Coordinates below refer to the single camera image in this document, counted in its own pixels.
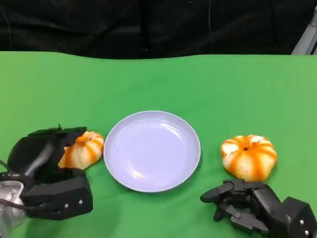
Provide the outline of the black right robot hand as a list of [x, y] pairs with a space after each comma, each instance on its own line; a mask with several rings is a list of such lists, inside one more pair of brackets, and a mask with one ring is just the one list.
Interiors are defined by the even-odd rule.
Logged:
[[272, 214], [281, 205], [267, 184], [244, 179], [225, 180], [222, 185], [203, 193], [200, 200], [216, 206], [214, 221], [228, 217], [235, 228], [264, 237], [272, 235]]

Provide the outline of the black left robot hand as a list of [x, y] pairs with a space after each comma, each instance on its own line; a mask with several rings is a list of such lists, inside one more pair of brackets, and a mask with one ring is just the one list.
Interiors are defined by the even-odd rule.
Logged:
[[82, 169], [62, 168], [58, 164], [66, 147], [86, 132], [86, 127], [40, 129], [22, 137], [12, 148], [7, 164], [18, 174], [37, 184], [55, 183], [83, 176]]

